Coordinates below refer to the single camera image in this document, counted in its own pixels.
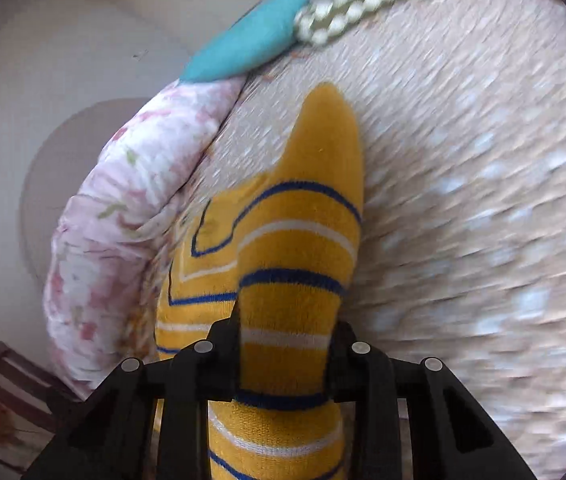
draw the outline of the white stripe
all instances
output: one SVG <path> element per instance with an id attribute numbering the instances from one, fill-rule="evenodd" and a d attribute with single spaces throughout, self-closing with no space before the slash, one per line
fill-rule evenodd
<path id="1" fill-rule="evenodd" d="M 341 421 L 339 421 L 338 425 L 336 426 L 336 429 L 333 430 L 331 433 L 325 435 L 323 438 L 320 438 L 319 440 L 315 440 L 314 442 L 305 444 L 304 446 L 295 446 L 295 447 L 263 446 L 261 444 L 250 442 L 249 440 L 245 440 L 239 436 L 235 436 L 234 434 L 230 433 L 230 431 L 223 425 L 223 423 L 220 420 L 218 420 L 216 414 L 212 411 L 211 408 L 208 408 L 208 416 L 210 422 L 216 428 L 216 430 L 220 434 L 222 434 L 227 440 L 229 440 L 232 444 L 234 444 L 234 446 L 264 456 L 282 456 L 282 457 L 290 458 L 293 456 L 309 455 L 327 446 L 330 446 L 331 444 L 336 442 L 343 433 L 343 424 Z"/>
<path id="2" fill-rule="evenodd" d="M 169 332 L 209 332 L 211 325 L 181 324 L 181 323 L 165 323 L 156 322 L 156 328 L 167 330 Z"/>
<path id="3" fill-rule="evenodd" d="M 178 266 L 178 279 L 181 283 L 186 282 L 188 280 L 193 280 L 194 278 L 200 278 L 202 276 L 209 276 L 210 274 L 219 274 L 220 272 L 226 272 L 228 270 L 233 269 L 237 265 L 237 261 L 234 260 L 233 262 L 229 262 L 227 265 L 221 267 L 213 267 L 211 269 L 203 269 L 198 270 L 197 272 L 192 272 L 191 274 L 184 274 L 183 273 L 183 266 L 184 266 L 184 253 L 185 253 L 185 246 L 187 244 L 182 244 L 180 250 L 180 265 Z"/>
<path id="4" fill-rule="evenodd" d="M 323 224 L 305 220 L 281 220 L 279 222 L 265 224 L 247 234 L 246 237 L 240 241 L 238 245 L 238 251 L 242 251 L 247 245 L 251 244 L 254 240 L 261 237 L 262 235 L 275 233 L 278 231 L 308 231 L 327 238 L 328 240 L 332 240 L 333 242 L 336 242 L 338 245 L 340 245 L 343 249 L 345 249 L 350 258 L 352 258 L 352 262 L 356 263 L 356 250 L 347 239 L 347 237 L 330 229 L 329 227 L 325 227 Z M 202 276 L 210 276 L 212 274 L 227 272 L 228 270 L 232 270 L 237 265 L 237 261 L 234 260 L 221 267 L 213 267 L 211 269 L 203 269 L 198 270 L 197 272 L 192 272 L 191 274 L 185 274 L 183 273 L 185 248 L 186 244 L 183 244 L 180 250 L 180 265 L 178 266 L 178 279 L 181 283 L 193 280 L 195 278 L 201 278 Z"/>
<path id="5" fill-rule="evenodd" d="M 330 345 L 330 336 L 317 334 L 293 334 L 290 332 L 260 330 L 256 328 L 241 328 L 240 342 L 256 343 L 264 346 L 326 350 Z"/>
<path id="6" fill-rule="evenodd" d="M 239 252 L 242 251 L 246 245 L 251 244 L 254 240 L 256 240 L 256 238 L 259 238 L 262 235 L 268 233 L 275 233 L 277 231 L 308 231 L 322 236 L 340 245 L 347 251 L 349 256 L 352 258 L 352 261 L 354 263 L 356 262 L 356 250 L 345 236 L 343 236 L 341 233 L 337 233 L 329 227 L 325 227 L 323 224 L 305 220 L 281 220 L 278 222 L 265 224 L 247 234 L 245 238 L 240 241 L 238 245 Z"/>

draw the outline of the pillow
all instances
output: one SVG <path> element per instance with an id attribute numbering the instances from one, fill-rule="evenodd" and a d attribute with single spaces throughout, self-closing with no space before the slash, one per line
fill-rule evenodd
<path id="1" fill-rule="evenodd" d="M 265 0 L 194 54 L 180 80 L 199 83 L 245 74 L 296 42 L 294 17 L 309 0 Z"/>
<path id="2" fill-rule="evenodd" d="M 245 83 L 165 87 L 119 129 L 52 235 L 43 307 L 57 375 L 86 398 L 125 357 L 152 354 L 143 271 L 185 201 L 178 190 Z M 139 320 L 133 334 L 129 320 Z"/>

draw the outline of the teal pillow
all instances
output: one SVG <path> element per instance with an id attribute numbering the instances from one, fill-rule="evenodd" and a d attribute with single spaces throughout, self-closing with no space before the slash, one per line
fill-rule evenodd
<path id="1" fill-rule="evenodd" d="M 309 0 L 264 0 L 199 50 L 180 77 L 202 83 L 245 74 L 296 42 L 294 17 Z"/>

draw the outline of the striped sock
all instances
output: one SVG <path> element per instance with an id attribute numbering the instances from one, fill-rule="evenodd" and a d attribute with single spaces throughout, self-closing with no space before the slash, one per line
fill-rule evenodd
<path id="1" fill-rule="evenodd" d="M 157 313 L 162 358 L 240 303 L 240 390 L 209 403 L 215 479 L 344 476 L 340 411 L 322 390 L 362 205 L 356 121 L 322 84 L 272 171 L 214 197 L 176 249 Z"/>

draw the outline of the pink floral blanket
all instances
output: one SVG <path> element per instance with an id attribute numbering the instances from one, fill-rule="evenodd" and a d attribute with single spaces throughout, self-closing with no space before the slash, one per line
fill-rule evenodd
<path id="1" fill-rule="evenodd" d="M 165 87 L 105 145 L 52 236 L 43 306 L 56 373 L 87 397 L 128 354 L 141 279 L 245 78 Z"/>

